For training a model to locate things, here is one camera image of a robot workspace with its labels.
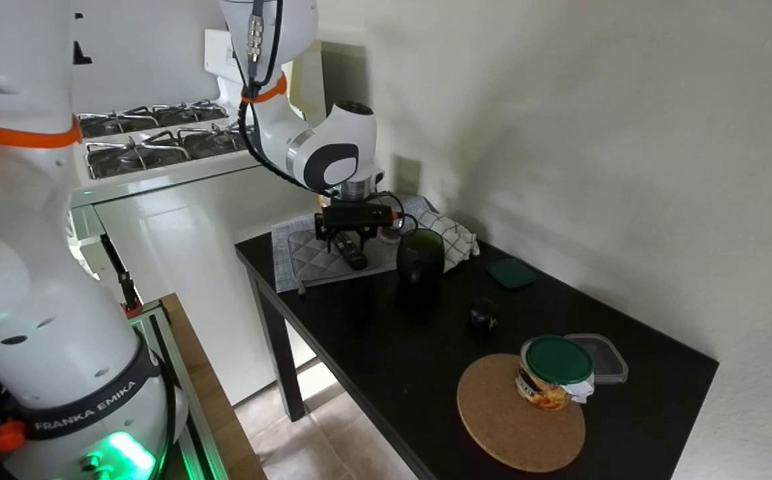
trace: green lid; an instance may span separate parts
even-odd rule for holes
[[[533,374],[554,385],[582,382],[593,371],[593,360],[584,348],[558,335],[532,340],[525,352],[525,360]]]

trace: plastic container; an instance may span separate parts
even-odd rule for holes
[[[593,360],[580,344],[559,335],[526,341],[520,350],[517,391],[541,410],[560,410],[572,400],[564,386],[593,373]]]
[[[629,366],[626,365],[626,361],[611,340],[596,333],[574,333],[566,335],[566,338],[581,345],[593,359],[596,385],[626,382],[629,377]]]

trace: black cup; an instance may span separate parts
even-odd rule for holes
[[[445,268],[442,236],[428,229],[410,230],[401,236],[395,259],[398,276],[413,288],[435,285]]]

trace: wooden countertop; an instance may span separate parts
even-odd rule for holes
[[[169,316],[176,347],[185,362],[193,388],[197,390],[200,406],[230,480],[267,480],[259,457],[243,433],[179,298],[170,294],[161,298],[161,304]]]

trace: cork coaster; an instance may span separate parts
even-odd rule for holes
[[[457,407],[469,434],[497,461],[522,471],[566,467],[585,442],[581,407],[544,412],[517,392],[519,357],[497,353],[463,372]]]

